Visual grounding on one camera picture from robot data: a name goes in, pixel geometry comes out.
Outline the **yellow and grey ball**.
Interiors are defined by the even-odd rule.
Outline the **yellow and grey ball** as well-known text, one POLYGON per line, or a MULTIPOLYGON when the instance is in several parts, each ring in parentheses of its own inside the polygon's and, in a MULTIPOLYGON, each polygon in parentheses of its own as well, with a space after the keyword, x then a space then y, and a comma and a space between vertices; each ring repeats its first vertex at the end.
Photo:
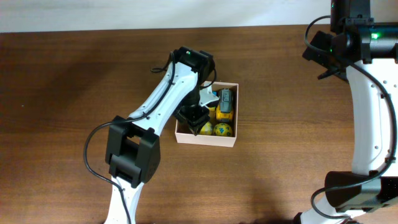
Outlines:
POLYGON ((200 135, 211 136, 213 134, 214 126, 208 121, 200 130, 200 135))

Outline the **yellow grey mixer truck toy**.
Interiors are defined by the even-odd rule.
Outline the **yellow grey mixer truck toy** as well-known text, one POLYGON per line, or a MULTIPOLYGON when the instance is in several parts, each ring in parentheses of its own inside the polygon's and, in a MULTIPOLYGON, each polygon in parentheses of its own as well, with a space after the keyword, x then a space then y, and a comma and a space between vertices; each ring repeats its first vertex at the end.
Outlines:
POLYGON ((230 123, 234 118, 233 92, 230 89, 221 89, 218 92, 219 103, 216 107, 216 120, 230 123))

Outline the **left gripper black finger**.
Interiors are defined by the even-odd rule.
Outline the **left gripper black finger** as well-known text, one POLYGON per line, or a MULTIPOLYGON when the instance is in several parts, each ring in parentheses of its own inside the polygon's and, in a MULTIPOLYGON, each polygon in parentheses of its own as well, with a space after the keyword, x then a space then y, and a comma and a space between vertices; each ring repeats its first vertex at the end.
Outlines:
POLYGON ((189 130, 192 132, 192 134, 194 136, 197 136, 200 133, 202 127, 204 127, 204 125, 207 122, 209 122, 209 117, 205 116, 203 118, 200 118, 200 119, 194 120, 194 121, 188 120, 187 125, 188 125, 189 130))
POLYGON ((179 123, 184 124, 187 122, 187 118, 182 110, 175 110, 173 116, 179 123))

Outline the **yellow ball with blue letters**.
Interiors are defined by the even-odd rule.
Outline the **yellow ball with blue letters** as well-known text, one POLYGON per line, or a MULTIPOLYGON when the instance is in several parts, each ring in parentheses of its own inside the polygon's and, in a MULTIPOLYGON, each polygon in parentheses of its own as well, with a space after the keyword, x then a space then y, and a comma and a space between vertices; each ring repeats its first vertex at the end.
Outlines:
POLYGON ((214 136, 223 136, 223 137, 232 137, 233 129, 227 123, 218 123, 213 128, 213 135, 214 136))

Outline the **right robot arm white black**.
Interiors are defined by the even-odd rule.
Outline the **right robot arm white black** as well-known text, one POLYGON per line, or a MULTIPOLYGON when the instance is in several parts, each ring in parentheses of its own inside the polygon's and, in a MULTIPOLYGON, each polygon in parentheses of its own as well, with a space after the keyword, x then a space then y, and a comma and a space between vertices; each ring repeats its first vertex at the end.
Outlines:
POLYGON ((351 170, 331 171, 294 223, 353 223, 397 203, 397 24, 377 24, 369 1, 332 0, 330 32, 306 39, 303 57, 351 88, 351 170))

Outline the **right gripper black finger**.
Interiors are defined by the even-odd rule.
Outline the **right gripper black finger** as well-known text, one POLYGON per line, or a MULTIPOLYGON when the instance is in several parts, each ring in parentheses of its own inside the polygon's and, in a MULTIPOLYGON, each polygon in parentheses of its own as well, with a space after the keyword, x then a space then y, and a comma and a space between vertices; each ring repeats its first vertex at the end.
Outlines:
POLYGON ((318 31, 312 40, 309 42, 312 47, 307 47, 302 57, 308 61, 313 61, 327 70, 338 70, 339 63, 331 56, 331 40, 333 36, 322 31, 318 31))
POLYGON ((335 76, 344 82, 348 81, 345 68, 329 68, 326 72, 317 76, 317 79, 321 80, 321 79, 328 78, 331 76, 335 76))

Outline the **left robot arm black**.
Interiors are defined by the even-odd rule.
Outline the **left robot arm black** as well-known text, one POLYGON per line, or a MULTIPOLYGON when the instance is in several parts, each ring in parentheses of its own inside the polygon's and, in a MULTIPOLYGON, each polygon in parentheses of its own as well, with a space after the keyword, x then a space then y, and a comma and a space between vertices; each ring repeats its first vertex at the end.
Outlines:
POLYGON ((116 116, 109 127, 105 161, 114 182, 105 223, 134 223, 144 184, 160 164, 160 134, 171 116, 194 134, 210 120, 207 104, 218 101, 204 85, 215 71, 213 56, 181 47, 166 65, 152 72, 165 75, 148 99, 127 118, 116 116))

